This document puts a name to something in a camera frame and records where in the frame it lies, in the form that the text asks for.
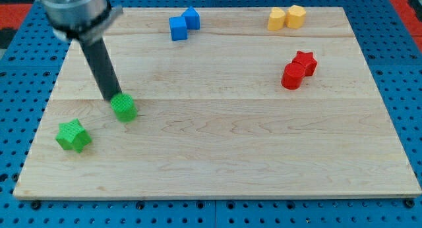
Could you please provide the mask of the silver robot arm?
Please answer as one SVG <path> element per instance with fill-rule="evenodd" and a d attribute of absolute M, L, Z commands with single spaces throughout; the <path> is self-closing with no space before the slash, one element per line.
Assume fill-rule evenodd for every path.
<path fill-rule="evenodd" d="M 104 32 L 123 14 L 121 6 L 109 0 L 36 0 L 40 2 L 62 41 L 77 40 L 88 45 L 100 40 Z"/>

